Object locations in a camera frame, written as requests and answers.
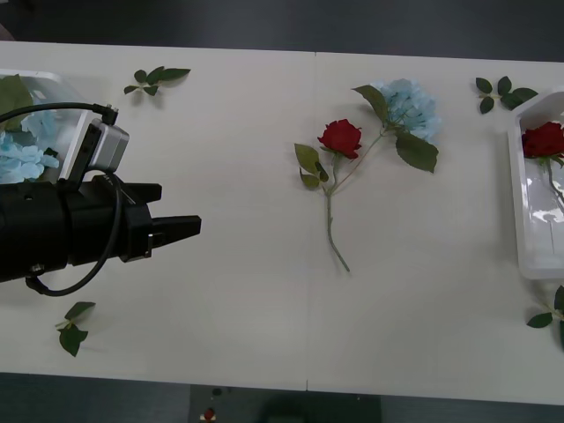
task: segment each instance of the artificial flower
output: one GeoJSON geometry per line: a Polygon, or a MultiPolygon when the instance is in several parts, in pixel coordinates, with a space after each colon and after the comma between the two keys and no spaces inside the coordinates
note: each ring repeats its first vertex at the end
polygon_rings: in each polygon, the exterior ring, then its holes
{"type": "Polygon", "coordinates": [[[0,133],[0,183],[34,180],[47,167],[59,167],[59,160],[45,155],[37,145],[22,146],[11,133],[0,133]]]}
{"type": "Polygon", "coordinates": [[[360,148],[360,129],[343,119],[325,126],[325,132],[319,142],[334,152],[340,152],[348,159],[356,159],[360,148]]]}
{"type": "Polygon", "coordinates": [[[559,123],[547,122],[534,130],[526,130],[522,140],[526,158],[562,157],[564,153],[564,132],[559,123]]]}
{"type": "Polygon", "coordinates": [[[51,110],[34,112],[21,121],[21,129],[30,132],[35,145],[45,151],[54,148],[56,143],[55,114],[51,110]]]}
{"type": "Polygon", "coordinates": [[[370,85],[386,99],[390,123],[433,143],[432,138],[441,128],[442,121],[435,115],[434,98],[423,91],[419,82],[398,79],[389,84],[374,82],[370,85]]]}

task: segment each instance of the rose stem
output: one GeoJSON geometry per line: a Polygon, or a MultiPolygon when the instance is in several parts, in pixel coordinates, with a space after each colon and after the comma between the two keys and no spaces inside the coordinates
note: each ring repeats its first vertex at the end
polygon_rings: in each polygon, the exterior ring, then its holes
{"type": "Polygon", "coordinates": [[[380,132],[380,135],[378,136],[378,138],[375,139],[374,142],[367,148],[367,150],[364,152],[364,154],[362,155],[362,157],[360,158],[360,160],[356,162],[356,166],[352,168],[352,171],[345,177],[345,179],[344,179],[343,181],[341,181],[340,183],[337,183],[337,184],[333,185],[333,188],[330,189],[331,194],[334,193],[334,192],[337,190],[338,187],[340,187],[341,185],[343,185],[343,183],[344,183],[347,179],[349,179],[349,176],[351,176],[351,175],[354,173],[354,171],[360,166],[360,163],[362,163],[362,161],[364,160],[364,158],[367,157],[368,152],[370,151],[370,149],[371,149],[372,147],[374,147],[375,144],[376,144],[378,141],[380,141],[380,139],[383,137],[384,132],[386,132],[386,130],[380,132]]]}
{"type": "Polygon", "coordinates": [[[337,246],[333,241],[333,234],[331,232],[331,225],[333,223],[333,217],[331,216],[331,196],[333,192],[335,192],[335,187],[337,186],[337,170],[338,170],[338,161],[340,159],[339,154],[335,154],[333,156],[333,186],[325,191],[325,198],[327,198],[327,236],[329,238],[329,244],[335,254],[337,254],[338,259],[341,261],[341,264],[345,267],[346,271],[351,271],[349,266],[346,264],[345,259],[341,256],[341,253],[338,252],[337,246]]]}
{"type": "Polygon", "coordinates": [[[554,185],[553,168],[551,166],[550,159],[546,161],[546,168],[548,169],[548,181],[550,182],[550,186],[553,189],[554,193],[561,200],[562,205],[564,205],[564,196],[562,195],[562,192],[558,188],[556,188],[556,185],[554,185]]]}

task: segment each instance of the robotic arm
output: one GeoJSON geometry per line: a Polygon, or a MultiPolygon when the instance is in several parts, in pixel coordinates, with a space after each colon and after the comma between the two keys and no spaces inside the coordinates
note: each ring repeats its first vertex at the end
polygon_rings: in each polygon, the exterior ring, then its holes
{"type": "Polygon", "coordinates": [[[100,271],[106,260],[123,262],[151,257],[152,250],[200,233],[198,216],[152,219],[147,203],[158,201],[156,183],[125,183],[116,175],[129,135],[115,126],[117,111],[85,103],[56,103],[20,108],[12,117],[47,109],[81,108],[101,115],[85,138],[69,151],[62,179],[0,185],[0,282],[26,278],[34,291],[53,297],[76,292],[100,271]],[[104,175],[83,182],[86,172],[104,175]],[[67,263],[96,262],[77,284],[60,291],[39,276],[67,263]]]}

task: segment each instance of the loose leaf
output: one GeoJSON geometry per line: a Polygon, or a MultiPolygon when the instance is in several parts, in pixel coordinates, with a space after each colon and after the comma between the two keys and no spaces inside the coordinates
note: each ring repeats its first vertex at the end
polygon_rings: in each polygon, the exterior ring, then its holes
{"type": "Polygon", "coordinates": [[[296,151],[296,157],[300,166],[311,174],[317,174],[317,167],[315,166],[319,162],[317,150],[304,144],[294,144],[293,148],[296,151]]]}
{"type": "Polygon", "coordinates": [[[553,322],[553,314],[552,313],[543,313],[541,315],[535,315],[532,319],[527,322],[527,326],[531,326],[531,328],[545,328],[550,323],[553,322]]]}
{"type": "Polygon", "coordinates": [[[319,179],[312,174],[303,174],[300,169],[300,178],[307,189],[316,189],[319,186],[319,179]]]}
{"type": "Polygon", "coordinates": [[[396,135],[396,150],[399,157],[410,166],[434,173],[439,150],[409,132],[397,132],[396,135]]]}
{"type": "Polygon", "coordinates": [[[123,93],[124,94],[133,93],[138,88],[140,88],[140,87],[137,86],[137,85],[127,85],[125,88],[123,88],[123,93]]]}
{"type": "Polygon", "coordinates": [[[503,97],[501,97],[501,102],[503,103],[503,106],[505,106],[509,110],[513,110],[517,106],[521,106],[523,104],[523,100],[521,100],[521,98],[515,93],[505,94],[503,97]]]}
{"type": "Polygon", "coordinates": [[[374,109],[376,116],[385,123],[388,120],[388,105],[386,99],[378,90],[371,85],[363,85],[353,88],[353,91],[359,93],[374,109]]]}
{"type": "Polygon", "coordinates": [[[513,94],[519,97],[521,101],[524,103],[525,101],[529,101],[538,93],[535,90],[531,90],[530,88],[517,88],[513,91],[513,94]]]}
{"type": "Polygon", "coordinates": [[[157,91],[159,90],[159,86],[158,85],[146,86],[146,87],[143,88],[143,90],[147,94],[154,96],[157,93],[157,91]]]}
{"type": "Polygon", "coordinates": [[[84,302],[79,301],[77,302],[70,310],[64,315],[64,318],[67,320],[73,320],[82,315],[87,309],[92,308],[96,305],[95,302],[84,302]]]}
{"type": "MultiPolygon", "coordinates": [[[[0,79],[0,114],[11,112],[16,108],[26,108],[33,105],[32,96],[19,75],[8,76],[0,79]]],[[[27,115],[11,118],[4,124],[6,130],[17,130],[21,121],[27,115]]]]}
{"type": "Polygon", "coordinates": [[[78,354],[80,343],[88,336],[87,331],[80,330],[76,324],[71,324],[68,328],[59,329],[59,343],[61,347],[73,357],[78,354]]]}
{"type": "Polygon", "coordinates": [[[508,77],[503,77],[497,83],[497,93],[499,95],[505,95],[511,91],[511,79],[508,77]]]}
{"type": "Polygon", "coordinates": [[[159,66],[158,68],[151,70],[145,82],[149,85],[155,85],[160,81],[160,73],[165,69],[164,66],[159,66]]]}
{"type": "Polygon", "coordinates": [[[489,94],[494,89],[490,81],[483,78],[476,78],[476,87],[484,94],[489,94]]]}
{"type": "Polygon", "coordinates": [[[550,158],[560,165],[560,169],[564,167],[564,160],[562,160],[560,157],[550,156],[550,158]]]}
{"type": "Polygon", "coordinates": [[[147,80],[147,72],[140,69],[133,74],[133,77],[139,84],[143,84],[147,80]]]}
{"type": "Polygon", "coordinates": [[[325,172],[325,169],[323,169],[323,166],[321,165],[321,163],[317,162],[315,164],[315,167],[317,168],[317,171],[319,172],[319,179],[321,182],[327,182],[329,180],[329,175],[327,174],[327,172],[325,172]]]}
{"type": "Polygon", "coordinates": [[[560,285],[554,295],[554,308],[564,310],[564,286],[560,285]]]}
{"type": "Polygon", "coordinates": [[[161,81],[174,81],[175,79],[179,79],[179,78],[182,78],[185,75],[188,75],[189,72],[190,72],[190,69],[176,69],[176,68],[164,69],[160,73],[160,80],[161,81]]]}
{"type": "Polygon", "coordinates": [[[494,108],[494,99],[491,97],[485,97],[481,103],[479,103],[479,111],[482,115],[494,108]]]}
{"type": "Polygon", "coordinates": [[[44,154],[55,158],[59,155],[59,153],[53,150],[51,147],[48,147],[47,150],[45,150],[44,154]]]}

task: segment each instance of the table surface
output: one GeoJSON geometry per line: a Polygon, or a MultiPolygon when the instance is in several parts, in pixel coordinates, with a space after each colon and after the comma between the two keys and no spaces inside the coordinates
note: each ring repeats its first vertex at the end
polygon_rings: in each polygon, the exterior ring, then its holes
{"type": "Polygon", "coordinates": [[[1,284],[0,371],[564,404],[564,353],[524,324],[534,286],[516,267],[508,112],[479,115],[472,90],[506,74],[542,90],[564,64],[10,42],[0,55],[116,104],[131,134],[119,175],[163,185],[153,216],[204,221],[150,260],[109,262],[69,298],[1,284]],[[158,65],[193,71],[158,98],[121,95],[158,65]],[[293,143],[314,145],[342,118],[367,143],[379,122],[351,88],[393,78],[436,96],[439,165],[412,169],[389,142],[371,153],[335,199],[345,275],[293,143]],[[98,305],[73,359],[53,326],[75,301],[98,305]]]}

